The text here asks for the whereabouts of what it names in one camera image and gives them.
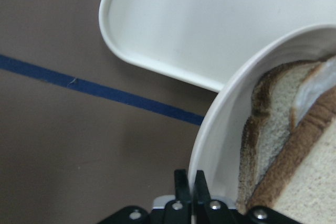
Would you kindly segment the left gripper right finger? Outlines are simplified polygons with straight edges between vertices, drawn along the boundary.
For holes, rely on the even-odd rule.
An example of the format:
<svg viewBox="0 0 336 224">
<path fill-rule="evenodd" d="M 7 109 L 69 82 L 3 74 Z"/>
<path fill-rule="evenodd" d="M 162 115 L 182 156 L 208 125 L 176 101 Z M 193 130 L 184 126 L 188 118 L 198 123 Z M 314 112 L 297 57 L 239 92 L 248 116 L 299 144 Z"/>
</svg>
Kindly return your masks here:
<svg viewBox="0 0 336 224">
<path fill-rule="evenodd" d="M 212 197 L 202 170 L 196 172 L 193 200 L 195 223 L 236 223 L 233 201 L 222 196 Z"/>
</svg>

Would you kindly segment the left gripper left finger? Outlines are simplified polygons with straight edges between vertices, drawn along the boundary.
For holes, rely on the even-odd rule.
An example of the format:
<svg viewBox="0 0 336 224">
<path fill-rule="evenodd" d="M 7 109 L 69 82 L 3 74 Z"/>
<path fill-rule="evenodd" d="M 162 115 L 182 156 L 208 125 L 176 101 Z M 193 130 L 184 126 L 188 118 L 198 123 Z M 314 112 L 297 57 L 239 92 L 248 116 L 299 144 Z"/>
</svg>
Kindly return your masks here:
<svg viewBox="0 0 336 224">
<path fill-rule="evenodd" d="M 191 193 L 185 169 L 174 171 L 175 203 L 177 223 L 191 223 Z"/>
</svg>

